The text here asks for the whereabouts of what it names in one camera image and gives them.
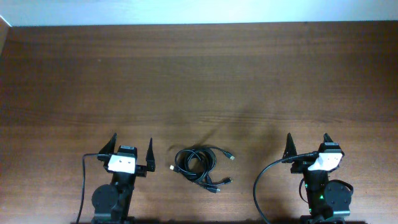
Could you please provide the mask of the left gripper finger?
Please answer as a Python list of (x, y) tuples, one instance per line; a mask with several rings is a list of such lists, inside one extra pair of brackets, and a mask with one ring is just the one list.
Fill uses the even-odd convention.
[(117, 133), (114, 133), (109, 142), (99, 151), (98, 154), (113, 154), (117, 141)]
[(155, 157), (153, 152), (153, 139), (150, 138), (149, 147), (146, 154), (146, 162), (147, 162), (147, 171), (154, 172), (155, 171)]

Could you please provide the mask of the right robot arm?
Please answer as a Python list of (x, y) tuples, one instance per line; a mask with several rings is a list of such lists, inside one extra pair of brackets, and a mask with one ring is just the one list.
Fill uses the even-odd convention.
[(342, 180), (329, 179), (329, 174), (339, 168), (344, 156), (340, 145), (327, 133), (317, 151), (299, 155), (292, 135), (288, 133), (282, 158), (285, 163), (291, 163), (291, 173), (303, 175), (299, 186), (305, 187), (310, 213), (302, 215), (300, 223), (344, 223), (350, 215), (353, 186)]

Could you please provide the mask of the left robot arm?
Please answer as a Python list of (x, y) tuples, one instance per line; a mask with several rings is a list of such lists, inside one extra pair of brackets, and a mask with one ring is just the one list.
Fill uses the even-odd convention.
[(137, 163), (137, 148), (120, 145), (116, 147), (117, 134), (99, 151), (97, 159), (103, 162), (106, 172), (112, 174), (109, 184), (99, 186), (91, 197), (95, 209), (92, 223), (134, 223), (129, 216), (135, 181), (155, 171), (153, 140), (149, 141), (146, 164)]

